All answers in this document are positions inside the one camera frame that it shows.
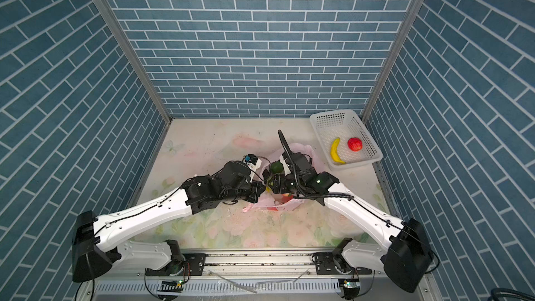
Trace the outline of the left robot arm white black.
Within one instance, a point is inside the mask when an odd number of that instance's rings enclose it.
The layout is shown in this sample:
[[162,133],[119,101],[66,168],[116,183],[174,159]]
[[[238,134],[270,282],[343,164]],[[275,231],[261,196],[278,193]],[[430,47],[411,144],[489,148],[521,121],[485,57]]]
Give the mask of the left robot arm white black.
[[256,203],[266,187],[254,155],[227,162],[213,175],[188,178],[178,188],[149,202],[117,213],[97,216],[92,210],[77,216],[72,230],[72,280],[94,280],[120,259],[117,247],[151,228],[239,200]]

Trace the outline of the red wax apple toy fruit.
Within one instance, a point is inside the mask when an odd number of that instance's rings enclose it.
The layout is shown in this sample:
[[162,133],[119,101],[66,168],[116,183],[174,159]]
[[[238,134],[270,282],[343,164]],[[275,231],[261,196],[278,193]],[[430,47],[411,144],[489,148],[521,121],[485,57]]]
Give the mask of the red wax apple toy fruit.
[[278,202],[280,202],[281,204],[285,204],[285,203],[291,201],[292,199],[293,199],[293,195],[291,195],[291,194],[283,194],[283,195],[279,196]]

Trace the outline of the pink plastic fruit bag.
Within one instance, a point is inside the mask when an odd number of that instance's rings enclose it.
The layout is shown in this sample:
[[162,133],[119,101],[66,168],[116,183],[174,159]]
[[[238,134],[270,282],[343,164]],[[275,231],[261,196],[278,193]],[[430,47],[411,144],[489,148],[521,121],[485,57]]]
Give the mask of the pink plastic fruit bag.
[[[319,158],[313,146],[303,145],[299,143],[289,144],[292,152],[303,153],[312,158],[312,166],[318,173],[327,171],[326,164]],[[269,210],[269,211],[290,211],[296,209],[304,199],[295,199],[291,195],[276,195],[272,190],[267,189],[259,198],[257,203],[249,203],[244,209],[243,213],[248,213],[253,210]]]

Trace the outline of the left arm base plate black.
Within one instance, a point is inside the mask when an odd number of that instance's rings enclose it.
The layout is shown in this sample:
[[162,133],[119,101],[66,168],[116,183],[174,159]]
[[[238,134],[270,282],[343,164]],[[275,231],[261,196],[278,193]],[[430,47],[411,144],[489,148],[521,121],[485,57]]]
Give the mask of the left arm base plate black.
[[147,268],[145,276],[148,277],[200,277],[206,263],[206,254],[184,254],[182,260],[172,259],[160,270]]

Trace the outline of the yellow banana toy fruit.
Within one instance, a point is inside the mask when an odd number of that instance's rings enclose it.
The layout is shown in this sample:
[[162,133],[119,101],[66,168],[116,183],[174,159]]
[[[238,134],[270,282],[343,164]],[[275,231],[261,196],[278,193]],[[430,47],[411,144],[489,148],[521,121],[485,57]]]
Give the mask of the yellow banana toy fruit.
[[332,161],[335,162],[335,163],[345,164],[346,162],[343,161],[338,155],[338,147],[339,147],[340,141],[341,141],[341,139],[339,137],[337,137],[332,142],[332,144],[330,146],[330,157],[331,157]]

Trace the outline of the green toy fruit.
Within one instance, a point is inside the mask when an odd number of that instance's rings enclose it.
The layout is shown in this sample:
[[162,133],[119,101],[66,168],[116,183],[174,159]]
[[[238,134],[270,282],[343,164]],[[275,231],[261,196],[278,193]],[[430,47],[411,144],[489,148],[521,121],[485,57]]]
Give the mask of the green toy fruit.
[[284,166],[280,161],[273,162],[270,165],[270,172],[272,174],[283,174],[284,173]]

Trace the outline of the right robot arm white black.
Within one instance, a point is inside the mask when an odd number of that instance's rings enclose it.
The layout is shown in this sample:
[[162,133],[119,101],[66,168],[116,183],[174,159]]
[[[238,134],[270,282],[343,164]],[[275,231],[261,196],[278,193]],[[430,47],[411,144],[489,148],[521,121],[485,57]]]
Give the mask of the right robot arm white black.
[[341,256],[350,266],[383,271],[408,293],[414,292],[425,274],[432,271],[430,266],[437,254],[422,223],[415,219],[406,222],[379,210],[327,171],[317,172],[311,159],[302,153],[284,153],[279,161],[264,167],[262,175],[272,192],[315,200],[377,242],[378,249],[368,252],[357,249],[355,241],[342,245]]

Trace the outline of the white plastic mesh basket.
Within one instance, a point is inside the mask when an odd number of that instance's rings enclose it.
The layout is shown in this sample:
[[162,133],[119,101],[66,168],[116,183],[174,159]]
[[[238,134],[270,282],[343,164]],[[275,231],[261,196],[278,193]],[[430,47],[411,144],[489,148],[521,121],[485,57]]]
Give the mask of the white plastic mesh basket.
[[[383,152],[354,111],[325,111],[311,115],[309,120],[330,169],[363,167],[383,159]],[[337,137],[341,139],[338,155],[345,164],[335,163],[330,157],[330,146]],[[355,152],[348,148],[347,141],[352,137],[362,140],[364,147],[361,151]]]

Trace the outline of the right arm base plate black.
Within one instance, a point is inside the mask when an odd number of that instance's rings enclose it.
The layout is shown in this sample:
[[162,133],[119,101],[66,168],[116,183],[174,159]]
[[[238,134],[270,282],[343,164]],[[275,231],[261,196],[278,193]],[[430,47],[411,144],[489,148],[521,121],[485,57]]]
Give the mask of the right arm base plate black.
[[316,252],[312,254],[312,262],[317,275],[370,275],[368,268],[353,268],[339,254],[332,252]]

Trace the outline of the red strawberry toy fruit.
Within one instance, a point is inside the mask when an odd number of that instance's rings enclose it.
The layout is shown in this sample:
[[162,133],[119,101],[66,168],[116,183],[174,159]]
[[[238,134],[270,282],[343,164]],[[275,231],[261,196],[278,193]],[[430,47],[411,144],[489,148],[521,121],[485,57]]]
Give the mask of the red strawberry toy fruit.
[[348,148],[352,151],[361,151],[364,147],[363,142],[358,137],[352,137],[347,141]]

